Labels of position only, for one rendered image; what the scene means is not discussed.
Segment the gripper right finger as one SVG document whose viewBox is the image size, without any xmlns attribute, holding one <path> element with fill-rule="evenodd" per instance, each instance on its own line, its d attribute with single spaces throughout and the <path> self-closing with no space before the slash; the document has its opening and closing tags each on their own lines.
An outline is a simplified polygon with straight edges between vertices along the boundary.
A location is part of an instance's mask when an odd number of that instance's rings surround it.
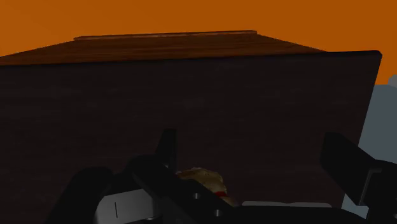
<svg viewBox="0 0 397 224">
<path fill-rule="evenodd" d="M 377 160 L 342 134 L 324 136 L 321 166 L 357 206 L 367 224 L 397 224 L 397 164 Z"/>
</svg>

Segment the grey flat box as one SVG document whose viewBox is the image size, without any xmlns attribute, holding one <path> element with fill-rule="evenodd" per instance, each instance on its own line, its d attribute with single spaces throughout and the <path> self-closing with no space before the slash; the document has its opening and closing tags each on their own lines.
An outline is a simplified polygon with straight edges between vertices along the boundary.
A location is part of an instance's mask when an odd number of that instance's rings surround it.
<svg viewBox="0 0 397 224">
<path fill-rule="evenodd" d="M 160 215 L 158 206 L 143 189 L 107 195 L 94 215 L 94 224 L 129 224 L 152 220 Z"/>
</svg>

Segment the tan lumpy thing, red band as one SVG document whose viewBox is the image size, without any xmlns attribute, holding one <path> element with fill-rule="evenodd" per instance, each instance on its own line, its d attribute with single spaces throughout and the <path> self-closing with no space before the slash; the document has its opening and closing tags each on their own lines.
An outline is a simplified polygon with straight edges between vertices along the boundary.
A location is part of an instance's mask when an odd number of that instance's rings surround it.
<svg viewBox="0 0 397 224">
<path fill-rule="evenodd" d="M 180 179 L 194 179 L 226 203 L 233 207 L 239 206 L 239 203 L 235 199 L 228 196 L 228 190 L 223 182 L 223 177 L 218 172 L 201 167 L 193 167 L 185 171 L 178 171 L 176 174 Z"/>
</svg>

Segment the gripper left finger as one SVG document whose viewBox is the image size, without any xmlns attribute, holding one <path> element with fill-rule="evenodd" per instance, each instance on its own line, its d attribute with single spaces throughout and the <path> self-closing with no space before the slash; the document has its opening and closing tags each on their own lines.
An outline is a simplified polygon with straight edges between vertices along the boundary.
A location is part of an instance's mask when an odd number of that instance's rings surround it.
<svg viewBox="0 0 397 224">
<path fill-rule="evenodd" d="M 89 167 L 73 176 L 46 224 L 94 224 L 103 197 L 143 189 L 160 215 L 137 224 L 244 224 L 243 208 L 233 207 L 194 179 L 176 171 L 176 130 L 165 129 L 153 155 L 133 158 L 121 173 Z"/>
</svg>

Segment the dark brown wooden table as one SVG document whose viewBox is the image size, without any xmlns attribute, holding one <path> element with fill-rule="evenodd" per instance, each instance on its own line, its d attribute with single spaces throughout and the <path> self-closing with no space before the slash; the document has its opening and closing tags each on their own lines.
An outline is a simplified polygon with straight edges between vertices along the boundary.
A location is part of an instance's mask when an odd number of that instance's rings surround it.
<svg viewBox="0 0 397 224">
<path fill-rule="evenodd" d="M 342 204 L 325 132 L 357 143 L 382 55 L 254 31 L 86 36 L 0 57 L 0 224 L 41 224 L 86 167 L 120 172 L 178 132 L 178 168 L 237 200 Z"/>
</svg>

